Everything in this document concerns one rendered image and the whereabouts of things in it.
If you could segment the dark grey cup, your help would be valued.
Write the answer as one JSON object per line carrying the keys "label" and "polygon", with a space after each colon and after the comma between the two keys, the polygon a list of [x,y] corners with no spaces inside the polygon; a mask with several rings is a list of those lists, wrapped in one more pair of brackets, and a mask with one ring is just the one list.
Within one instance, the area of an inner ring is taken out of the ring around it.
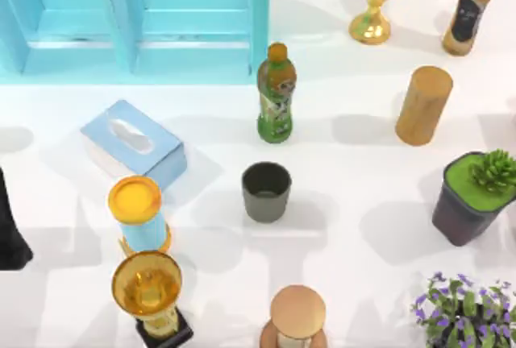
{"label": "dark grey cup", "polygon": [[258,162],[242,175],[244,208],[259,223],[273,223],[285,213],[292,178],[285,167],[274,162]]}

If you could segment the yellow and blue can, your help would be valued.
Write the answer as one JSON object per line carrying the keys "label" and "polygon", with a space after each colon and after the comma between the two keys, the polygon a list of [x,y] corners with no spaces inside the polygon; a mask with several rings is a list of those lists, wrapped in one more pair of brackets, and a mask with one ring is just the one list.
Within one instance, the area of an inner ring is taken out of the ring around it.
{"label": "yellow and blue can", "polygon": [[158,184],[146,176],[126,176],[110,190],[108,206],[122,230],[119,244],[125,256],[141,251],[168,253],[171,230],[161,213]]}

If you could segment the brown bottle with black label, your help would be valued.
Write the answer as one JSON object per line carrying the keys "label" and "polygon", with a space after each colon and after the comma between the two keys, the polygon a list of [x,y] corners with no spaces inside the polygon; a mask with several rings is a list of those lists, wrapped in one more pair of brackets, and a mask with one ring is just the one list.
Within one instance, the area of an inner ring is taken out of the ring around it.
{"label": "brown bottle with black label", "polygon": [[451,23],[442,40],[443,49],[453,56],[472,50],[481,17],[491,0],[458,0]]}

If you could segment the wooden cylinder cup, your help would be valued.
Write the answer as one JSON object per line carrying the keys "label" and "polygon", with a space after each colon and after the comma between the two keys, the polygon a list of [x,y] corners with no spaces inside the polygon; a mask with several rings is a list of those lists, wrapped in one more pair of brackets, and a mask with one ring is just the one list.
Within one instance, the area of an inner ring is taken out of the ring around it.
{"label": "wooden cylinder cup", "polygon": [[411,146],[428,144],[453,89],[451,75],[435,66],[421,66],[410,78],[395,125],[398,138]]}

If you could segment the green bottle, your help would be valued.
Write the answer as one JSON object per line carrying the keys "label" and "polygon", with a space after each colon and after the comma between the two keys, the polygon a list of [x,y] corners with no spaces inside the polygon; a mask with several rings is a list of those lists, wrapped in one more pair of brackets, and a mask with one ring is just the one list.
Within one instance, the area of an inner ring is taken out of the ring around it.
{"label": "green bottle", "polygon": [[286,45],[272,43],[268,47],[267,59],[257,73],[257,88],[260,92],[257,130],[267,143],[282,143],[292,132],[291,103],[297,78]]}

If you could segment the light blue rack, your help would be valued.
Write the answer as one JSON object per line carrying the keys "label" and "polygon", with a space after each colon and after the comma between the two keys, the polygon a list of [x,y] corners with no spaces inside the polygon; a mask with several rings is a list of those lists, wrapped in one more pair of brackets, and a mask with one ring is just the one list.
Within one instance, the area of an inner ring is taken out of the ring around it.
{"label": "light blue rack", "polygon": [[246,84],[269,0],[0,0],[0,84]]}

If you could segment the succulent in dark grey pot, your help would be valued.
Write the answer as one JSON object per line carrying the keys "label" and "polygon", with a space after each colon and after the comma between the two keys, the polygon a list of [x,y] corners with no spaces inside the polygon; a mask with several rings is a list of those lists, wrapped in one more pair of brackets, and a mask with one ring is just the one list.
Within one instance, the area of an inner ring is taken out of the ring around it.
{"label": "succulent in dark grey pot", "polygon": [[443,170],[433,225],[456,247],[480,236],[516,202],[516,160],[507,151],[470,151]]}

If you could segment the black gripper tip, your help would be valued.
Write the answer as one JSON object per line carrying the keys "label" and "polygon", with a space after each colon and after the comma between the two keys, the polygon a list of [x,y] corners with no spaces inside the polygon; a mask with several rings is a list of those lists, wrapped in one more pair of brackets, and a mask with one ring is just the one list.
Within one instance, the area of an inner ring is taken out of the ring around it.
{"label": "black gripper tip", "polygon": [[33,252],[19,232],[10,208],[0,167],[0,271],[19,271],[32,261]]}

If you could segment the gold trophy on black base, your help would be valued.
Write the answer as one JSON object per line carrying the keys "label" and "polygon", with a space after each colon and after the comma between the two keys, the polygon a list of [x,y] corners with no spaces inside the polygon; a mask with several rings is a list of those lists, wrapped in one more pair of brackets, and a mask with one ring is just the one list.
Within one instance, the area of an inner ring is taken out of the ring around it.
{"label": "gold trophy on black base", "polygon": [[177,307],[182,274],[159,251],[141,251],[117,267],[111,291],[116,304],[136,320],[146,348],[180,348],[194,332]]}

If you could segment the purple flower plant pot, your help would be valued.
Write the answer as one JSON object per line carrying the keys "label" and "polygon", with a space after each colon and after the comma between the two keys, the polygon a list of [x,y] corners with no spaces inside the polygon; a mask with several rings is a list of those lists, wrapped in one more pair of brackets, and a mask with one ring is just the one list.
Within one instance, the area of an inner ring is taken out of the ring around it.
{"label": "purple flower plant pot", "polygon": [[427,348],[516,348],[516,288],[508,281],[483,287],[437,272],[410,310]]}

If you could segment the light blue tissue box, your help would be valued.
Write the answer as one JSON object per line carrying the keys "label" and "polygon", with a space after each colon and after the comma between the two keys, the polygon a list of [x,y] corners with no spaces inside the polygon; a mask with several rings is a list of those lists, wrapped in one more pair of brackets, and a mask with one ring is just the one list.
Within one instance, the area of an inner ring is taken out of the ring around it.
{"label": "light blue tissue box", "polygon": [[187,169],[184,143],[125,100],[86,123],[81,134],[92,161],[116,179],[147,176],[165,190]]}

